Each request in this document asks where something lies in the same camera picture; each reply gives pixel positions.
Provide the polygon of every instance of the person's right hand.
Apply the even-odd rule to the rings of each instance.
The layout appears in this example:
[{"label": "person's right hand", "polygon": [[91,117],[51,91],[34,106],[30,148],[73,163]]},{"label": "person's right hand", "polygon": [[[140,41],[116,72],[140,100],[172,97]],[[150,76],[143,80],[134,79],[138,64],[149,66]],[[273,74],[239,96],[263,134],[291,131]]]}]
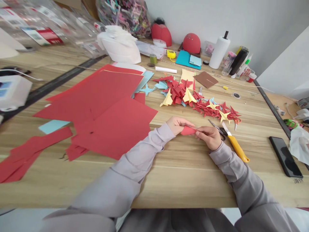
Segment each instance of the person's right hand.
[{"label": "person's right hand", "polygon": [[202,126],[195,134],[198,140],[205,141],[210,150],[217,150],[222,143],[219,131],[215,127]]}]

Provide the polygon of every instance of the gray shirt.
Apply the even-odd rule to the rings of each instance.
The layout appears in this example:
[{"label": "gray shirt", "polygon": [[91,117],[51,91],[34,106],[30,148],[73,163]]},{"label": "gray shirt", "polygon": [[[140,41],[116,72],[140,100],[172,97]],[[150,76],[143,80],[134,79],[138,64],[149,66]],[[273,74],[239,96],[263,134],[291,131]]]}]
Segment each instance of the gray shirt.
[{"label": "gray shirt", "polygon": [[[91,183],[65,210],[44,219],[42,232],[116,231],[115,223],[138,196],[157,152],[175,136],[165,123]],[[121,232],[299,231],[262,180],[223,142],[209,153],[234,190],[241,218],[232,225],[217,209],[132,209]]]}]

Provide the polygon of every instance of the person's left hand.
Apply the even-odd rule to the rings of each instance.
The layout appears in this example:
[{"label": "person's left hand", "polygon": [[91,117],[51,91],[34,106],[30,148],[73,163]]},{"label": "person's left hand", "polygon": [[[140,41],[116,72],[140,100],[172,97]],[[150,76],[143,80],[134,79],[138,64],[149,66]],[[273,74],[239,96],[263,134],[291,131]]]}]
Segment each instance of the person's left hand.
[{"label": "person's left hand", "polygon": [[171,129],[171,131],[173,132],[175,136],[178,135],[180,132],[182,132],[183,127],[185,125],[189,127],[195,127],[193,123],[189,122],[188,120],[184,118],[177,117],[177,116],[171,117],[169,120],[166,121],[166,124],[168,125],[168,127]]}]

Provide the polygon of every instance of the white plastic bag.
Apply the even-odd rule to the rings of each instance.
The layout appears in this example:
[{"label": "white plastic bag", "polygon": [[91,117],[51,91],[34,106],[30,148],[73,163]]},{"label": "white plastic bag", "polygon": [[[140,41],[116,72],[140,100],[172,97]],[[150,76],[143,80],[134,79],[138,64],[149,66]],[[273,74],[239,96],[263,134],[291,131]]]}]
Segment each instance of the white plastic bag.
[{"label": "white plastic bag", "polygon": [[299,161],[309,165],[309,133],[300,126],[291,131],[290,153]]}]

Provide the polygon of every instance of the red label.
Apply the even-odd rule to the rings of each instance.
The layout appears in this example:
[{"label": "red label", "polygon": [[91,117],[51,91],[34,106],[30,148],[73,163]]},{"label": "red label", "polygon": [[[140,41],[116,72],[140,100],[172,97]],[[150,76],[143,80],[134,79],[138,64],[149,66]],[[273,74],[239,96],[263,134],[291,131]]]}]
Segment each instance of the red label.
[{"label": "red label", "polygon": [[63,44],[62,39],[60,39],[51,29],[37,30],[44,39],[46,39],[50,44]]}]

